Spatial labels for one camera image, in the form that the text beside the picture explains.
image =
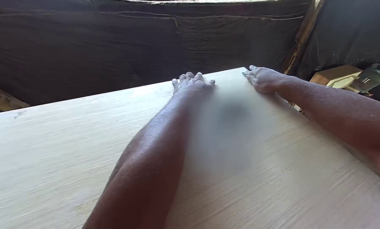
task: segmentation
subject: black tarp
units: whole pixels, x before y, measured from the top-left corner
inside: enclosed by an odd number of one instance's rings
[[[326,0],[291,75],[310,80],[316,71],[380,63],[380,0]],[[380,101],[380,85],[371,90]]]
[[[37,105],[186,71],[280,70],[310,2],[0,1],[0,89]]]

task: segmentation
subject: hand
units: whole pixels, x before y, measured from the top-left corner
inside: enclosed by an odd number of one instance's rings
[[[172,80],[173,94],[184,95],[189,97],[198,97],[209,94],[213,91],[215,80],[210,80],[204,83],[203,74],[197,73],[195,76],[191,72],[182,74],[180,81],[177,79]]]
[[[261,93],[277,92],[282,80],[291,76],[284,75],[275,70],[249,66],[250,71],[245,71],[244,76]]]

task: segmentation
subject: forearm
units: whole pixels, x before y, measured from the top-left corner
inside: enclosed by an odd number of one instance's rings
[[[126,147],[86,228],[163,226],[181,175],[188,122],[185,98],[174,96]]]
[[[380,102],[296,77],[282,80],[278,93],[344,142],[380,157]]]

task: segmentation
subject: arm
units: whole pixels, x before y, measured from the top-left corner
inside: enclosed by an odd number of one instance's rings
[[[380,168],[380,102],[341,89],[250,66],[247,79],[259,92],[277,92],[345,143],[366,153]]]
[[[173,79],[174,95],[128,144],[84,229],[162,228],[180,179],[191,103],[212,92],[202,74]]]

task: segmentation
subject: wooden block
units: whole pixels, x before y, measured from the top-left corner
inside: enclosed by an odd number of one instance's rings
[[[0,111],[15,110],[28,107],[29,104],[18,100],[8,93],[0,90]]]
[[[354,66],[343,65],[340,67],[316,72],[310,82],[326,86],[331,80],[342,78],[348,75],[354,75],[355,73],[358,75],[361,71],[361,69]]]
[[[166,228],[380,228],[380,178],[245,68],[194,126]],[[0,228],[79,228],[171,82],[0,113]]]

